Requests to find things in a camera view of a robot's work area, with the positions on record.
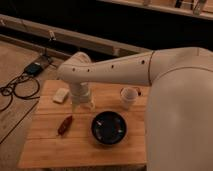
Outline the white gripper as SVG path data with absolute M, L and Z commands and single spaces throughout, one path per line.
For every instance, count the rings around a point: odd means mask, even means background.
M 78 106 L 83 106 L 90 110 L 95 108 L 92 91 L 88 83 L 73 83 L 69 85 L 72 111 Z

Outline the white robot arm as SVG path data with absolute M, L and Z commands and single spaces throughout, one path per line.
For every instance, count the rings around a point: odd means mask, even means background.
M 148 86 L 147 171 L 213 171 L 212 51 L 163 49 L 101 62 L 77 52 L 58 75 L 76 102 L 90 94 L 90 82 Z

